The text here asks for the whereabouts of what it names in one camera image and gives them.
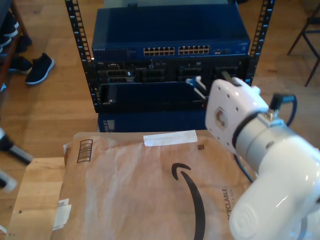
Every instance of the amazon logo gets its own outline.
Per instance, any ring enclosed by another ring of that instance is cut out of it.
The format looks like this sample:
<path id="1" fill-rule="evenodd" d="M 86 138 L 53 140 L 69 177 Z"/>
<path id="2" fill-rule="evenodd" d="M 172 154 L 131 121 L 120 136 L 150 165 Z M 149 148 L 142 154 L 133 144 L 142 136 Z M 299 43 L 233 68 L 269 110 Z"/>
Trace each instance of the amazon logo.
<path id="1" fill-rule="evenodd" d="M 171 167 L 171 172 L 175 180 L 178 179 L 178 173 L 177 168 L 183 168 L 191 170 L 191 168 L 188 165 L 185 165 L 183 163 L 174 163 Z M 195 232 L 194 232 L 194 240 L 203 240 L 205 236 L 205 229 L 206 229 L 206 214 L 205 214 L 205 207 L 204 203 L 202 201 L 200 192 L 194 183 L 194 181 L 189 177 L 188 174 L 186 174 L 184 171 L 181 171 L 182 176 L 184 177 L 184 180 L 188 184 L 188 187 L 190 189 L 192 199 L 193 199 L 193 205 L 194 205 L 194 212 L 195 212 Z"/>

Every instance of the shoe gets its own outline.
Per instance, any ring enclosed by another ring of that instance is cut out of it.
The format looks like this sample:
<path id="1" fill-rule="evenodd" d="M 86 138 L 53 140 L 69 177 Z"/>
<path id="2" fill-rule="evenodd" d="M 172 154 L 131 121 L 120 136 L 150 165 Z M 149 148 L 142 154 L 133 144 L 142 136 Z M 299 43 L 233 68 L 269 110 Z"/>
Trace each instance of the shoe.
<path id="1" fill-rule="evenodd" d="M 0 35 L 0 47 L 4 47 L 11 42 L 11 37 Z"/>
<path id="2" fill-rule="evenodd" d="M 29 74 L 32 69 L 32 63 L 23 56 L 14 57 L 9 68 L 10 72 L 19 72 L 22 74 Z"/>
<path id="3" fill-rule="evenodd" d="M 32 45 L 32 40 L 28 36 L 20 36 L 18 44 L 16 45 L 15 48 L 15 53 L 24 53 L 27 51 L 28 46 Z"/>
<path id="4" fill-rule="evenodd" d="M 19 27 L 19 23 L 16 21 L 12 13 L 8 11 L 2 23 L 2 27 L 0 29 L 0 35 L 13 38 L 18 34 L 18 30 L 17 30 L 18 27 Z"/>
<path id="5" fill-rule="evenodd" d="M 41 83 L 47 78 L 54 65 L 55 61 L 47 54 L 42 53 L 40 58 L 32 60 L 32 69 L 26 76 L 25 83 L 29 86 Z"/>

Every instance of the blue network switch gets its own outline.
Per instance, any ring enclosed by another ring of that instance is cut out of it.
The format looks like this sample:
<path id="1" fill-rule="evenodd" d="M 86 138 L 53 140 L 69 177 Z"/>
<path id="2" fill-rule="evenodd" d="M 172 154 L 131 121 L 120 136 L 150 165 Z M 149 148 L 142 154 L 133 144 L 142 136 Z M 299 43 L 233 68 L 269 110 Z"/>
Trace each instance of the blue network switch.
<path id="1" fill-rule="evenodd" d="M 98 9 L 97 62 L 246 55 L 250 38 L 236 4 Z"/>

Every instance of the barcode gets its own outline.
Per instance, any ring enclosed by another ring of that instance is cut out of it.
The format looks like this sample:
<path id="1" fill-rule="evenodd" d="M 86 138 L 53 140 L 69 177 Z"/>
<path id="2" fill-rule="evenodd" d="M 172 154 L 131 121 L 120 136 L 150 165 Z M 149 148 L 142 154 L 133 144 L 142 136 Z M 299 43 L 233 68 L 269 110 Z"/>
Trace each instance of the barcode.
<path id="1" fill-rule="evenodd" d="M 81 162 L 90 162 L 91 160 L 91 151 L 92 151 L 92 139 L 82 140 L 80 142 L 79 155 L 77 163 Z"/>

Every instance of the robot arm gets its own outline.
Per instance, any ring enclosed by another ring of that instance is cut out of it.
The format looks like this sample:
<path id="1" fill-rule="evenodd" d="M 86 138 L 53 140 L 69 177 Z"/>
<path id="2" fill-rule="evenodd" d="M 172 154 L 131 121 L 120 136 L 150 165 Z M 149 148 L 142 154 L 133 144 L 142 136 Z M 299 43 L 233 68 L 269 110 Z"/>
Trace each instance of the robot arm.
<path id="1" fill-rule="evenodd" d="M 236 240 L 286 239 L 292 226 L 320 207 L 319 151 L 290 130 L 259 94 L 236 77 L 218 79 L 206 111 L 211 134 L 258 173 L 231 213 Z"/>

